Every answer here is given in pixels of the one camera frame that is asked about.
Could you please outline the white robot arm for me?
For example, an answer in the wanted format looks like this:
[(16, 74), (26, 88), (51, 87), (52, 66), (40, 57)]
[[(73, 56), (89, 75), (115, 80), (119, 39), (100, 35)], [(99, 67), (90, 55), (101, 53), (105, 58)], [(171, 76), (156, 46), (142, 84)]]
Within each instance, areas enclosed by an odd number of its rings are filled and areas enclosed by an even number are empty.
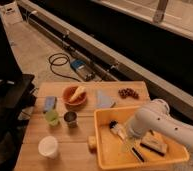
[(172, 118), (169, 112), (169, 105), (163, 99), (154, 99), (138, 107), (125, 122), (127, 136), (142, 138), (153, 130), (193, 150), (193, 126)]

